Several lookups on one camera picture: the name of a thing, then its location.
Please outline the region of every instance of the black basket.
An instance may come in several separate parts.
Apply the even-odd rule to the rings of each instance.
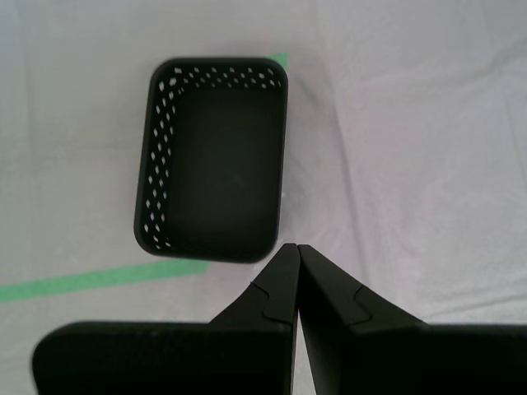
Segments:
[[[266,58],[174,59],[152,77],[134,233],[149,253],[254,262],[277,238],[287,76]]]

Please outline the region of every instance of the green tape strip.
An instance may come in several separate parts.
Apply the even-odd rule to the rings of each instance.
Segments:
[[[0,303],[161,278],[202,274],[208,270],[209,265],[209,262],[181,259],[22,282],[0,286]]]
[[[282,66],[284,70],[287,70],[289,68],[289,53],[275,53],[269,57],[276,63],[278,63],[280,66]]]

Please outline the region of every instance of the table surface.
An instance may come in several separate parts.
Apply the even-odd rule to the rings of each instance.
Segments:
[[[133,237],[149,79],[289,53],[277,247],[428,322],[527,323],[527,3],[0,0],[0,292],[160,260]],[[0,303],[0,394],[83,319],[205,322],[262,269]],[[295,393],[314,393],[301,331]]]

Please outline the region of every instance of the green tape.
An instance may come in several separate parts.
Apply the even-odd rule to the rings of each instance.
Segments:
[[[269,57],[276,63],[278,63],[280,66],[282,66],[284,70],[287,70],[289,68],[289,53],[275,53]]]
[[[209,262],[184,259],[170,260],[0,286],[0,303],[161,278],[202,274],[208,270],[209,264]]]

